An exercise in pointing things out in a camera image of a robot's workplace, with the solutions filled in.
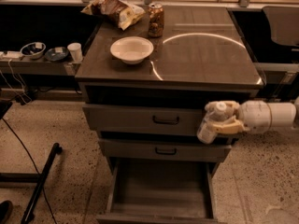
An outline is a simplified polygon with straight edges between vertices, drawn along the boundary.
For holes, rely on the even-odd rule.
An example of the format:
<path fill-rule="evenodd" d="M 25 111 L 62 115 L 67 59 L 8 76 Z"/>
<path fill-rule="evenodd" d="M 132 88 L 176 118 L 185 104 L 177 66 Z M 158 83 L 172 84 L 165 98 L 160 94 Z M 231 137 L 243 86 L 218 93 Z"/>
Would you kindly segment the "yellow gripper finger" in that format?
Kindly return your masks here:
<path fill-rule="evenodd" d="M 239 108 L 235 101 L 215 101 L 205 106 L 205 111 L 210 119 L 229 119 Z"/>
<path fill-rule="evenodd" d="M 248 130 L 242 120 L 232 116 L 225 121 L 215 121 L 211 124 L 212 130 L 220 134 L 243 133 Z"/>

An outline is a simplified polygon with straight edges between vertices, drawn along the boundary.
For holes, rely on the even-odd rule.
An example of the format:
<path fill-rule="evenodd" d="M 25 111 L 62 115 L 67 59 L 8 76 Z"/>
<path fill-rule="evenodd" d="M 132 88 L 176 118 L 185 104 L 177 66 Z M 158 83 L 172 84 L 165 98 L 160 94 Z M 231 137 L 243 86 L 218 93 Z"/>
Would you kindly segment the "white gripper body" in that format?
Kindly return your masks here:
<path fill-rule="evenodd" d="M 248 133 L 265 133 L 271 125 L 271 111 L 263 101 L 247 101 L 239 107 L 238 119 Z"/>

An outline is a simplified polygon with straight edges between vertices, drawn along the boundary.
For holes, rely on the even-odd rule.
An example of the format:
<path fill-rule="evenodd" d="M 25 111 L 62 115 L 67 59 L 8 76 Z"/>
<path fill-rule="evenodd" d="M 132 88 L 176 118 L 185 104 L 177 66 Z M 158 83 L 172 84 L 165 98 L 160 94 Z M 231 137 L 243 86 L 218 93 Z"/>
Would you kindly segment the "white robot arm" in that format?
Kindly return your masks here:
<path fill-rule="evenodd" d="M 277 128 L 292 128 L 297 108 L 292 103 L 264 101 L 210 102 L 205 107 L 206 127 L 219 134 L 265 133 Z"/>

